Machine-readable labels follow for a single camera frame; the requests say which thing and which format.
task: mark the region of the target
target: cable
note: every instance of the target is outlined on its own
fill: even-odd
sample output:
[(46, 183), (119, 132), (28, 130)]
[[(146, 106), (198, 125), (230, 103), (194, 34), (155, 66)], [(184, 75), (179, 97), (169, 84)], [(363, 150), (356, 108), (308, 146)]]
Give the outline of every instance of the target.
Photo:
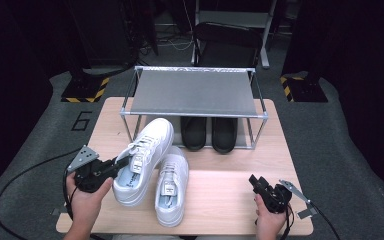
[[(188, 24), (189, 24), (189, 28), (192, 30), (192, 24), (191, 24), (191, 21), (190, 21), (190, 17), (189, 17), (189, 14), (188, 14), (188, 11), (187, 11), (187, 7), (186, 7), (186, 3), (185, 3), (185, 0), (183, 0), (183, 9), (185, 10), (185, 14), (186, 14), (186, 18), (188, 20)], [(160, 37), (157, 39), (157, 41), (159, 43), (161, 42), (168, 42), (170, 44), (158, 44), (158, 47), (167, 47), (167, 46), (170, 46), (170, 47), (173, 47), (175, 48), (176, 50), (178, 51), (184, 51), (184, 50), (187, 50), (190, 46), (192, 46), (193, 44), (193, 36), (191, 36), (191, 38), (187, 39), (188, 41), (187, 42), (183, 42), (183, 43), (174, 43), (174, 41), (177, 41), (177, 40), (183, 40), (184, 38), (182, 38), (183, 34), (179, 33), (176, 31), (176, 27), (174, 27), (174, 21), (173, 21), (173, 24), (172, 26), (168, 26), (166, 27), (166, 29), (164, 31), (162, 31), (162, 33), (166, 33), (168, 31), (168, 29), (172, 28), (173, 29), (173, 35), (171, 36), (166, 36), (166, 37)], [(183, 48), (178, 48), (177, 46), (179, 45), (187, 45)]]
[(291, 230), (291, 227), (295, 222), (295, 216), (292, 214), (292, 223), (289, 224), (289, 211), (288, 210), (290, 209), (292, 212), (292, 207), (289, 205), (289, 201), (286, 201), (286, 198), (285, 198), (285, 195), (283, 195), (283, 192), (279, 191), (279, 193), (280, 193), (280, 196), (282, 196), (283, 205), (286, 205), (286, 208), (285, 208), (286, 228), (285, 228), (285, 231), (283, 232), (282, 236), (280, 237), (280, 240), (285, 240), (286, 237), (288, 237), (289, 231)]
[(64, 174), (62, 176), (62, 194), (64, 196), (65, 208), (67, 209), (67, 214), (73, 220), (73, 210), (71, 209), (71, 199), (68, 198), (67, 194), (67, 173), (68, 166), (71, 165), (71, 162), (68, 162), (67, 166), (64, 168)]
[(149, 66), (149, 64), (142, 59), (139, 59), (138, 63), (141, 64), (142, 66), (144, 66), (144, 65)]
[[(68, 152), (68, 153), (61, 154), (61, 155), (58, 155), (58, 156), (56, 156), (56, 157), (47, 159), (47, 160), (45, 160), (45, 161), (43, 161), (43, 162), (40, 162), (40, 163), (38, 163), (38, 164), (35, 164), (35, 165), (33, 165), (33, 166), (27, 168), (26, 170), (22, 171), (21, 173), (17, 174), (15, 177), (13, 177), (11, 180), (9, 180), (9, 182), (7, 182), (7, 184), (5, 184), (5, 186), (3, 187), (3, 189), (2, 189), (1, 192), (0, 192), (0, 199), (1, 199), (2, 195), (3, 195), (3, 193), (5, 192), (5, 190), (8, 188), (8, 186), (11, 185), (11, 183), (14, 182), (14, 180), (16, 180), (17, 178), (19, 178), (20, 176), (22, 176), (22, 175), (25, 174), (26, 172), (28, 172), (28, 171), (30, 171), (30, 170), (36, 168), (36, 167), (39, 167), (39, 166), (41, 166), (41, 165), (43, 165), (43, 164), (45, 164), (45, 163), (48, 163), (48, 162), (51, 162), (51, 161), (56, 160), (56, 159), (58, 159), (58, 158), (62, 158), (62, 157), (68, 156), (68, 155), (70, 155), (70, 154), (73, 154), (73, 153), (75, 153), (75, 152), (78, 152), (80, 149), (81, 149), (81, 148), (77, 148), (77, 149), (75, 149), (75, 150), (73, 150), (73, 151), (70, 151), (70, 152)], [(9, 229), (7, 226), (5, 226), (5, 224), (2, 223), (1, 219), (0, 219), (0, 227), (3, 228), (6, 232), (8, 232), (9, 234), (11, 234), (12, 236), (18, 238), (18, 239), (26, 239), (26, 238), (24, 238), (24, 237), (18, 235), (17, 233), (13, 232), (13, 231), (12, 231), (11, 229)]]
[(97, 235), (94, 235), (94, 234), (91, 234), (91, 235), (90, 235), (90, 238), (92, 238), (92, 239), (96, 239), (96, 240), (105, 240), (105, 238), (101, 238), (101, 237), (99, 237), (99, 236), (97, 236)]
[(313, 206), (317, 210), (317, 212), (323, 217), (323, 219), (327, 222), (327, 224), (329, 224), (330, 228), (336, 236), (336, 239), (340, 240), (341, 238), (339, 237), (332, 223), (327, 219), (327, 217), (322, 213), (322, 211), (320, 211), (320, 209), (313, 202), (310, 202), (310, 205)]

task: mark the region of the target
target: table surface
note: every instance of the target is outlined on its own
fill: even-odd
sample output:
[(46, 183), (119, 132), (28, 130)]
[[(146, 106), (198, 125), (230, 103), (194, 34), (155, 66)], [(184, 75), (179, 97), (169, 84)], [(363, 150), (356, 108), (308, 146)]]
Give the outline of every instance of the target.
[[(88, 146), (100, 154), (100, 160), (117, 156), (130, 143), (120, 116), (123, 97), (108, 98), (99, 115)], [(255, 100), (262, 113), (259, 100)], [(272, 186), (279, 179), (292, 182), (301, 190), (291, 155), (273, 101), (264, 100), (269, 119), (255, 150), (234, 149), (226, 155), (212, 148), (191, 152), (182, 150), (189, 162), (189, 182), (186, 190), (185, 214), (177, 227), (163, 227), (158, 223), (154, 199), (158, 169), (150, 180), (143, 202), (136, 207), (120, 205), (112, 190), (104, 197), (102, 209), (93, 227), (94, 233), (113, 234), (170, 234), (170, 235), (253, 235), (257, 217), (254, 192), (248, 179), (251, 174), (263, 176)], [(134, 116), (126, 120), (134, 129)], [(253, 129), (261, 122), (251, 119)], [(293, 196), (294, 213), (306, 209), (306, 204)], [(56, 228), (67, 232), (71, 226), (68, 214), (62, 213)], [(310, 218), (299, 219), (290, 235), (309, 235), (313, 231)]]

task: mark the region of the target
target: human hand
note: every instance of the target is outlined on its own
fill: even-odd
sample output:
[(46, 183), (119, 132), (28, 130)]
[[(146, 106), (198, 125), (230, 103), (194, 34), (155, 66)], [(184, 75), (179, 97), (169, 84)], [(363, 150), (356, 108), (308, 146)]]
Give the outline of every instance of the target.
[(73, 172), (67, 176), (67, 193), (71, 199), (73, 223), (64, 239), (89, 239), (101, 210), (102, 199), (111, 189), (113, 179), (107, 178), (96, 192), (87, 193), (76, 189), (74, 175)]
[(284, 213), (277, 214), (277, 213), (269, 212), (260, 194), (255, 195), (254, 201), (255, 201), (255, 204), (257, 205), (256, 213), (258, 215), (257, 239), (258, 240), (276, 239), (277, 234), (285, 224), (286, 214)]

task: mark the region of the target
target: gray floor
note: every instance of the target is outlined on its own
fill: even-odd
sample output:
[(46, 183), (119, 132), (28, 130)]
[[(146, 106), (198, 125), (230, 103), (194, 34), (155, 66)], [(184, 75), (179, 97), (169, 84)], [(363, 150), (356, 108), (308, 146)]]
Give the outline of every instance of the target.
[[(277, 36), (268, 53), (271, 68), (263, 70), (259, 66), (257, 73), (264, 98), (272, 99), (276, 105), (303, 191), (332, 222), (341, 239), (384, 239), (384, 184), (350, 140), (335, 89), (321, 80), (328, 103), (286, 100), (279, 76), (288, 42), (288, 37)], [(186, 45), (174, 47), (170, 42), (165, 45), (159, 47), (159, 56), (150, 52), (141, 59), (149, 65), (190, 66), (191, 47), (179, 50)], [(0, 178), (0, 191), (11, 178), (30, 166), (87, 144), (105, 99), (124, 96), (132, 72), (111, 77), (97, 103), (60, 102), (70, 76), (64, 73), (53, 77), (54, 96), (49, 107)], [(72, 131), (81, 112), (85, 112), (83, 118), (89, 119), (88, 125), (85, 131)], [(8, 187), (0, 201), (0, 218), (7, 227), (27, 239), (63, 236), (55, 230), (58, 218), (51, 213), (63, 206), (62, 174), (71, 157), (74, 156), (35, 168)], [(320, 215), (312, 220), (314, 232), (310, 236), (289, 238), (335, 239)], [(0, 239), (14, 237), (0, 227)]]

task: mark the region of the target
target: metal shoe rack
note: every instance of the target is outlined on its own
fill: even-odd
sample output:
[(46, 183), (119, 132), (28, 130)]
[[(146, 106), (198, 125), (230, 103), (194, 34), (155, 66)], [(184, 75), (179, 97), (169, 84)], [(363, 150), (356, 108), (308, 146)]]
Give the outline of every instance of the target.
[[(256, 84), (259, 101), (251, 84)], [(235, 148), (254, 149), (268, 120), (254, 68), (136, 66), (125, 96), (120, 115), (130, 141), (151, 120), (163, 117), (174, 126), (173, 145), (182, 147), (180, 116), (229, 117), (239, 119)], [(137, 124), (131, 130), (126, 118), (133, 116)], [(206, 147), (210, 141), (208, 123)]]

